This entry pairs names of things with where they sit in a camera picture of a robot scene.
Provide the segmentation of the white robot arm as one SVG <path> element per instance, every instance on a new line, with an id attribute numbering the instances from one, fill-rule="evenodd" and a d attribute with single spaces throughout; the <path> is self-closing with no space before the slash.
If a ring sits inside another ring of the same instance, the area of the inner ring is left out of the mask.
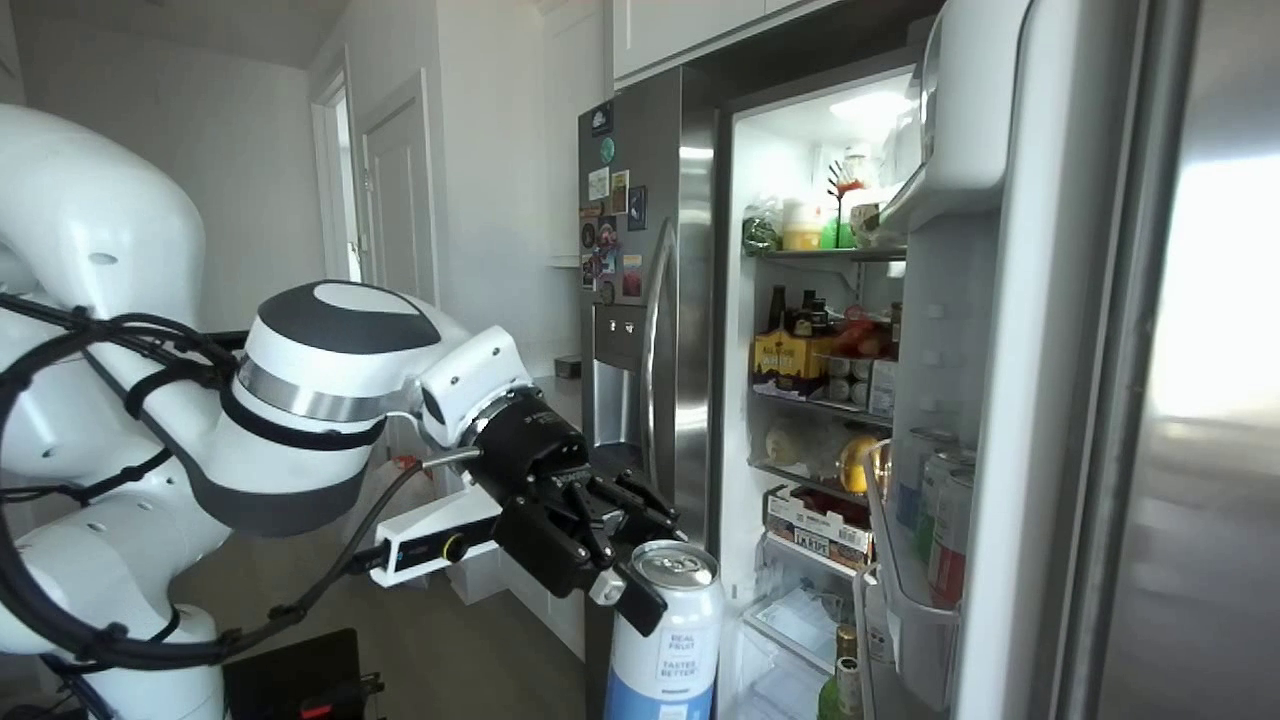
<path id="1" fill-rule="evenodd" d="M 224 664 L 302 626 L 310 594 L 221 628 L 173 579 L 228 538 L 302 538 L 359 510 L 406 418 L 465 492 L 364 510 L 334 575 L 406 585 L 504 547 L 650 638 L 668 602 L 636 552 L 675 516 L 529 379 L 504 327 L 359 280 L 269 297 L 239 333 L 198 323 L 203 221 L 144 156 L 0 108 L 4 499 L 72 510 L 4 538 L 4 650 L 58 671 L 85 720 L 224 720 Z"/>

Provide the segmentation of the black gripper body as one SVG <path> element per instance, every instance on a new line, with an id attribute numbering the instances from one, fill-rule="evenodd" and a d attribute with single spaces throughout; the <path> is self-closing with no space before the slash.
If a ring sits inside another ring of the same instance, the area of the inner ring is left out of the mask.
<path id="1" fill-rule="evenodd" d="M 541 394 L 516 387 L 478 420 L 468 444 L 468 472 L 501 503 L 495 545 L 552 597 L 619 602 L 619 511 L 601 498 L 586 437 Z"/>

